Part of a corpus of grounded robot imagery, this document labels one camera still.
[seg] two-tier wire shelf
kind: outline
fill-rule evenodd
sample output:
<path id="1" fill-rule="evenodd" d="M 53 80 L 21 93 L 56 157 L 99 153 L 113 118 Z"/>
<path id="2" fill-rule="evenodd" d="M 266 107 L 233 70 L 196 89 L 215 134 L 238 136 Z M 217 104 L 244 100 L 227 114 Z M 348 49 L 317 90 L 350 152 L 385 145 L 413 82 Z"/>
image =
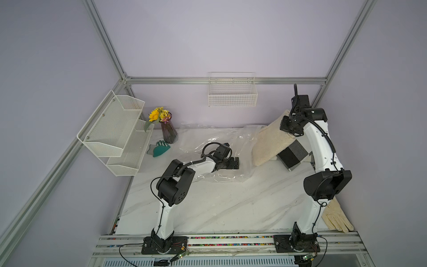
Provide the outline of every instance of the two-tier wire shelf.
<path id="1" fill-rule="evenodd" d="M 107 166 L 115 176 L 136 175 L 147 149 L 154 125 L 144 131 L 140 119 L 144 101 L 115 95 L 89 131 L 83 127 L 77 138 Z"/>

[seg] vase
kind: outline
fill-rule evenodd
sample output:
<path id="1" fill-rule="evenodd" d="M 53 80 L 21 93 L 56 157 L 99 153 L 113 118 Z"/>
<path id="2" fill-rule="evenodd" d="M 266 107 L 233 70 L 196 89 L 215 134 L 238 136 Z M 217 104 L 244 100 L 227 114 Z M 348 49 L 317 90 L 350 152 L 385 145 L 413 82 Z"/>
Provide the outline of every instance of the vase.
<path id="1" fill-rule="evenodd" d="M 166 143 L 168 144 L 173 144 L 177 137 L 178 137 L 178 133 L 175 129 L 175 127 L 172 124 L 172 114 L 170 114 L 170 119 L 168 121 L 161 121 L 161 131 L 163 132 L 163 140 L 165 140 Z"/>

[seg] clear plastic sheet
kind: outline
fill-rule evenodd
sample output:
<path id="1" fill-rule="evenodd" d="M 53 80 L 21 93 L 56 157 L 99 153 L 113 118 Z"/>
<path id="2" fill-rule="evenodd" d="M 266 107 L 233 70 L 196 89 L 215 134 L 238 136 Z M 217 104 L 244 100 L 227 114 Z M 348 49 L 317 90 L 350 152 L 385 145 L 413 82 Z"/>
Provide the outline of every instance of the clear plastic sheet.
<path id="1" fill-rule="evenodd" d="M 252 148 L 255 145 L 261 125 L 250 125 L 243 128 L 215 128 L 201 124 L 182 124 L 179 129 L 180 138 L 177 147 L 185 154 L 187 161 L 200 157 L 203 147 L 210 142 L 229 143 L 233 150 L 232 157 L 239 157 L 238 170 L 220 169 L 213 173 L 205 173 L 194 177 L 194 180 L 209 182 L 244 182 L 252 176 Z M 215 150 L 218 146 L 211 145 L 206 152 Z"/>

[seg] yellow flower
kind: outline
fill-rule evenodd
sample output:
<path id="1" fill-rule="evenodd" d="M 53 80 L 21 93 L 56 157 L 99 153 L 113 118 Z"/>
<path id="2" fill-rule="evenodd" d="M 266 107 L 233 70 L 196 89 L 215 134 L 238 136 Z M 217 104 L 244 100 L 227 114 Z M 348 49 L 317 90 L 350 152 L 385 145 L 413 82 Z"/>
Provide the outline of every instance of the yellow flower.
<path id="1" fill-rule="evenodd" d="M 169 115 L 169 111 L 168 110 L 163 110 L 161 113 L 160 113 L 160 121 L 168 121 L 169 119 L 170 119 L 170 115 Z"/>
<path id="2" fill-rule="evenodd" d="M 150 114 L 149 118 L 150 118 L 150 121 L 155 121 L 155 120 L 157 120 L 157 119 L 159 118 L 159 111 L 158 111 L 158 109 L 153 110 L 153 111 L 151 112 L 151 114 Z"/>

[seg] wire mesh basket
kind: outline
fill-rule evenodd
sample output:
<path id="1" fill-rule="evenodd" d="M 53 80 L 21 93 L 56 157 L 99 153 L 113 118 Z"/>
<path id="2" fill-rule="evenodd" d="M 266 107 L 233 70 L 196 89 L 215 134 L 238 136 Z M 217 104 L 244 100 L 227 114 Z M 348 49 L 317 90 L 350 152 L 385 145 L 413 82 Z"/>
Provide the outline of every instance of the wire mesh basket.
<path id="1" fill-rule="evenodd" d="M 136 175 L 147 149 L 154 124 L 144 131 L 145 121 L 138 120 L 121 157 L 111 157 L 106 166 L 115 176 Z"/>
<path id="2" fill-rule="evenodd" d="M 208 101 L 210 107 L 255 107 L 255 73 L 210 72 Z"/>
<path id="3" fill-rule="evenodd" d="M 142 100 L 127 95 L 114 95 L 88 134 L 80 141 L 97 157 L 121 157 L 143 106 Z"/>

